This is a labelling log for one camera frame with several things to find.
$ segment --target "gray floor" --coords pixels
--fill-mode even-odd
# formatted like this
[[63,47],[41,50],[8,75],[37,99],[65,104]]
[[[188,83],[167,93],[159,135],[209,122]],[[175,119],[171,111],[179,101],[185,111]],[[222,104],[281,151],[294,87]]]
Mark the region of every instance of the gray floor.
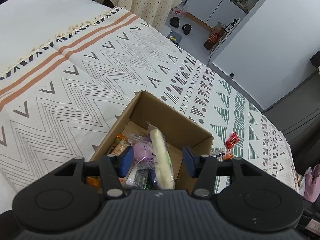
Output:
[[[180,18],[179,28],[175,28],[170,25],[170,19],[172,17],[177,17],[177,15],[171,11],[169,13],[169,16],[165,24],[169,26],[173,31],[182,35],[180,47],[185,51],[189,52],[196,59],[200,60],[203,64],[207,65],[210,51],[207,50],[203,46],[203,44],[209,37],[209,31],[201,27],[191,19],[187,17],[180,17],[180,16],[178,16]],[[185,35],[181,29],[184,24],[191,24],[192,26],[189,35]],[[247,98],[247,100],[251,102],[257,109],[262,111],[261,106],[250,95],[248,95],[248,93],[246,93],[236,82],[234,82],[229,76],[227,76],[223,71],[217,68],[214,64],[210,64],[209,67],[219,76],[221,76],[225,81],[227,81],[234,89],[236,89],[241,94],[243,94],[244,97]]]

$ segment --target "red candy wrapper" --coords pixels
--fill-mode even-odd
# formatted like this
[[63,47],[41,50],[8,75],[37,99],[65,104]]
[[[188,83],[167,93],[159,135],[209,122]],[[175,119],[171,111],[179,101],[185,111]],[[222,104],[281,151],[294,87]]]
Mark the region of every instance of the red candy wrapper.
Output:
[[232,149],[232,147],[239,141],[240,140],[239,140],[239,138],[237,136],[237,133],[233,132],[231,137],[226,141],[226,146],[227,146],[228,150],[230,151]]

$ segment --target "wooden baseboard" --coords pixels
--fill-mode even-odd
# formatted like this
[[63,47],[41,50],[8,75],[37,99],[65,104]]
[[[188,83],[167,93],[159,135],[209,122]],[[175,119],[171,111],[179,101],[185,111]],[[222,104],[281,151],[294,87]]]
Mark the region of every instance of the wooden baseboard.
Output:
[[209,26],[209,25],[207,25],[206,23],[204,23],[203,21],[200,21],[197,17],[194,17],[192,14],[190,14],[190,13],[186,13],[186,16],[189,18],[189,19],[191,19],[191,20],[193,20],[194,22],[196,22],[197,24],[199,24],[201,27],[203,27],[203,28],[205,28],[206,30],[208,30],[209,32],[210,31],[212,31],[212,28]]

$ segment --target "black shoe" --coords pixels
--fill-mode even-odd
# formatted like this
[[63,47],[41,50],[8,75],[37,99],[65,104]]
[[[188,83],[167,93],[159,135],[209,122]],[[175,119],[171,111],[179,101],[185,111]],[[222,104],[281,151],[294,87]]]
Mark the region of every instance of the black shoe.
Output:
[[175,28],[179,28],[179,17],[172,17],[170,19],[170,25],[175,27]]
[[182,30],[185,35],[188,35],[191,31],[191,25],[190,24],[183,25]]

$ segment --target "open cardboard box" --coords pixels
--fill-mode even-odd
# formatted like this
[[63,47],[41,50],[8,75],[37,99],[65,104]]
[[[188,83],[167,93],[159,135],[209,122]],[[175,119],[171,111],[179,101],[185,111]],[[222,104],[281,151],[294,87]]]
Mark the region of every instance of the open cardboard box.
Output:
[[91,161],[98,160],[108,152],[117,133],[147,135],[148,122],[158,127],[166,138],[175,188],[191,192],[196,179],[192,179],[181,164],[182,148],[190,146],[197,155],[210,154],[213,136],[147,91],[140,91],[131,100],[93,154]]

